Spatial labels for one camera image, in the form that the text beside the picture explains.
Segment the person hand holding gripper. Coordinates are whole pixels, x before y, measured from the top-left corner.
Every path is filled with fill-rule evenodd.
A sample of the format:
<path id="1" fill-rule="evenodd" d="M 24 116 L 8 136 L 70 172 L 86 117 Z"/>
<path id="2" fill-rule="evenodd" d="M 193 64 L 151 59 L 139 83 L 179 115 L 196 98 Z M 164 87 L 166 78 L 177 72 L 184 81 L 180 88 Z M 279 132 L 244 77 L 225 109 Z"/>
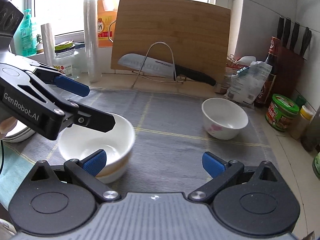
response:
<path id="1" fill-rule="evenodd" d="M 0 124 L 0 140 L 5 138 L 6 135 L 15 128 L 16 124 L 17 119 L 13 116 L 3 120 Z"/>

